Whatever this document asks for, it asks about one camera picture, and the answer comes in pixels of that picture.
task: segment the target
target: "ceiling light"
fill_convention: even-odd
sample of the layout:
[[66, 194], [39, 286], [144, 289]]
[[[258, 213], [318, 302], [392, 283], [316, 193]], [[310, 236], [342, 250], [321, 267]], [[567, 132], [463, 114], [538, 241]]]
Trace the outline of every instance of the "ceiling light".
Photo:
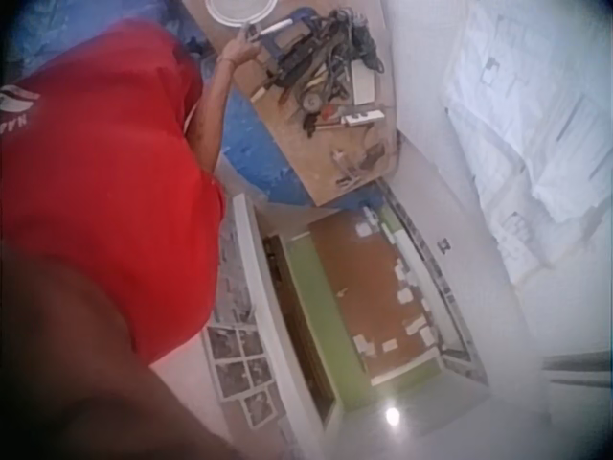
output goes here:
[[398, 424], [400, 423], [400, 412], [398, 412], [398, 409], [396, 409], [395, 407], [387, 409], [387, 411], [385, 412], [385, 419], [387, 420], [387, 423], [391, 426], [398, 426]]

